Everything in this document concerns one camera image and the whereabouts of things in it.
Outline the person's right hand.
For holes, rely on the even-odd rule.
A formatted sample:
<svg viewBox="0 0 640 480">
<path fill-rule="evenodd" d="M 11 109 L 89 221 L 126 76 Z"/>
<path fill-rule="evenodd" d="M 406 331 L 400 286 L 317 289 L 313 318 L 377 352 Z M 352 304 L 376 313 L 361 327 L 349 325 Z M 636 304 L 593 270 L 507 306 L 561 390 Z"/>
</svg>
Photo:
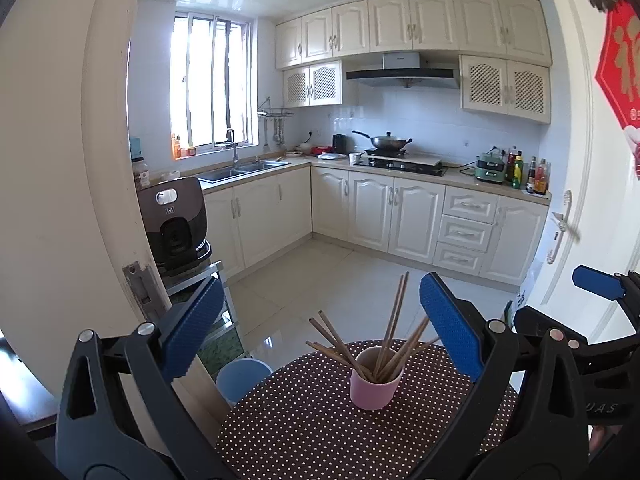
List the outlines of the person's right hand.
<svg viewBox="0 0 640 480">
<path fill-rule="evenodd" d="M 588 444 L 589 454 L 593 455 L 599 452 L 600 448 L 611 439 L 613 434 L 615 434 L 615 429 L 612 427 L 593 426 Z"/>
</svg>

